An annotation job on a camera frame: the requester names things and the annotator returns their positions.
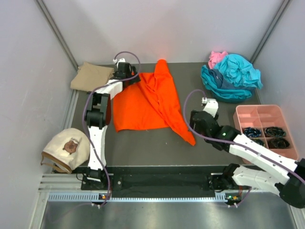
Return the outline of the orange t shirt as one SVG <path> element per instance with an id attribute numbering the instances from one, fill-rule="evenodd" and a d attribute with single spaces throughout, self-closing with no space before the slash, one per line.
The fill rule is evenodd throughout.
<path id="1" fill-rule="evenodd" d="M 154 72 L 140 73 L 140 82 L 128 86 L 113 99 L 113 124 L 122 130 L 170 128 L 184 141 L 195 138 L 183 119 L 180 100 L 167 61 L 158 60 Z"/>

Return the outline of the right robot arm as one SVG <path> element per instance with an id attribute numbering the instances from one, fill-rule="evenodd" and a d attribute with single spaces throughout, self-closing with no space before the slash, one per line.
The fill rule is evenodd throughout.
<path id="1" fill-rule="evenodd" d="M 239 156 L 259 167 L 259 170 L 230 164 L 223 171 L 226 188 L 237 185 L 255 187 L 274 193 L 285 203 L 305 207 L 305 160 L 296 161 L 281 156 L 246 137 L 229 125 L 218 125 L 206 111 L 191 111 L 190 129 L 220 151 Z"/>

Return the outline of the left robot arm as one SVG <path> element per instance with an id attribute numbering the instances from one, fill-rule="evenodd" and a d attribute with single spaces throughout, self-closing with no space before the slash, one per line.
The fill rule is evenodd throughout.
<path id="1" fill-rule="evenodd" d="M 105 136 L 112 118 L 111 99 L 127 86 L 140 81 L 135 66 L 124 58 L 114 60 L 117 70 L 106 85 L 89 93 L 82 117 L 85 133 L 89 136 L 90 156 L 82 190 L 106 190 L 108 178 L 105 159 Z"/>

